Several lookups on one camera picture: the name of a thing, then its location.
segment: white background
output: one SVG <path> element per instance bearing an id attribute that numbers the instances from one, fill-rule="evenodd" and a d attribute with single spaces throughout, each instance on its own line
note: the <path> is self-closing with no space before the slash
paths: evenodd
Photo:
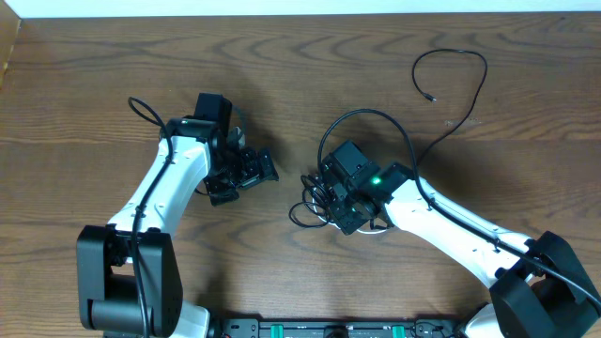
<path id="1" fill-rule="evenodd" d="M 601 0 L 6 0 L 22 18 L 601 10 Z"/>

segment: cable tip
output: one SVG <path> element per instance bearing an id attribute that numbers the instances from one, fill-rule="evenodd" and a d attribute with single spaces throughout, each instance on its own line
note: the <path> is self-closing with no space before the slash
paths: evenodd
<path id="1" fill-rule="evenodd" d="M 430 102 L 434 102 L 436 100 L 436 98 L 434 98 L 432 95 L 430 95 L 428 93 L 424 93 L 424 97 L 426 99 L 428 99 Z"/>

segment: dark wood plank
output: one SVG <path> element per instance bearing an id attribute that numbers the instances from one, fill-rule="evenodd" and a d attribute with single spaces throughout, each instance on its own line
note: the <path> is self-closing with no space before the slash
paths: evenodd
<path id="1" fill-rule="evenodd" d="M 0 93 L 0 335 L 97 335 L 78 320 L 75 239 L 122 207 L 157 147 L 126 99 L 168 118 L 189 114 L 200 91 L 242 107 L 249 144 L 271 147 L 282 179 L 218 208 L 193 197 L 175 239 L 187 300 L 264 317 L 468 314 L 486 290 L 419 238 L 287 219 L 345 111 L 389 112 L 418 148 L 461 118 L 482 65 L 424 60 L 431 104 L 409 71 L 434 47 L 478 50 L 490 70 L 473 120 L 423 175 L 502 226 L 567 238 L 601 285 L 600 32 L 594 13 L 27 21 Z M 406 160 L 375 117 L 345 122 L 328 147 L 350 137 L 382 163 Z"/>

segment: white cable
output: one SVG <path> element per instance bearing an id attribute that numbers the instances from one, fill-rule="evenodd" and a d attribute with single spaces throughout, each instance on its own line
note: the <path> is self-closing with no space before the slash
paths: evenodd
<path id="1" fill-rule="evenodd" d="M 313 199 L 313 210 L 314 210 L 314 211 L 316 212 L 316 214 L 317 214 L 316 199 L 315 199 L 315 198 L 313 198 L 313 197 L 311 197 L 311 198 Z M 321 220 L 322 222 L 324 222 L 324 223 L 326 222 L 326 220 L 325 220 L 323 217 L 321 217 L 321 216 L 317 216 L 317 217 L 318 217 L 318 218 L 319 218 L 319 220 Z M 335 223 L 328 222 L 328 224 L 329 224 L 329 225 L 333 225 L 333 226 L 335 226 L 335 227 L 336 227 L 336 229 L 340 230 L 340 228 L 338 227 L 338 225 L 336 225 Z M 363 231 L 363 230 L 361 230 L 361 229 L 357 229 L 357 232 L 358 232 L 358 233 L 360 233 L 360 234 L 364 234 L 364 235 L 377 235 L 377 234 L 381 234 L 381 233 L 383 233 L 383 232 L 386 232 L 386 230 L 388 230 L 388 229 L 385 229 L 385 230 L 377 230 L 377 231 Z"/>

